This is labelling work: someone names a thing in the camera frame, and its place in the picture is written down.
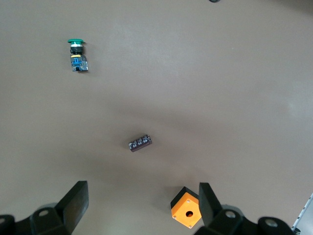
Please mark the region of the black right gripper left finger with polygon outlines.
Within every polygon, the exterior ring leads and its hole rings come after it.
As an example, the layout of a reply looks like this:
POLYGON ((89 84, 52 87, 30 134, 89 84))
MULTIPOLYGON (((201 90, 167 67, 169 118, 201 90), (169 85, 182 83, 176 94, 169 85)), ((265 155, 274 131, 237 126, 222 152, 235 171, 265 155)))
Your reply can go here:
POLYGON ((89 206, 87 181, 78 181, 54 206, 41 208, 30 217, 34 235, 70 235, 89 206))

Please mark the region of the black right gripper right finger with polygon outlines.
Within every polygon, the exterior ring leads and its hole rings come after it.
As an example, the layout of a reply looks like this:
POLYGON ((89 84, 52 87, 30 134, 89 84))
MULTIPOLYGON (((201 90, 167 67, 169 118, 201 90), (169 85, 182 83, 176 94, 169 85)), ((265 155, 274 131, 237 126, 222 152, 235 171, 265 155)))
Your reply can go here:
POLYGON ((209 183, 199 185, 199 209, 204 226, 197 235, 258 235, 258 225, 243 212, 230 205, 221 205, 209 183))

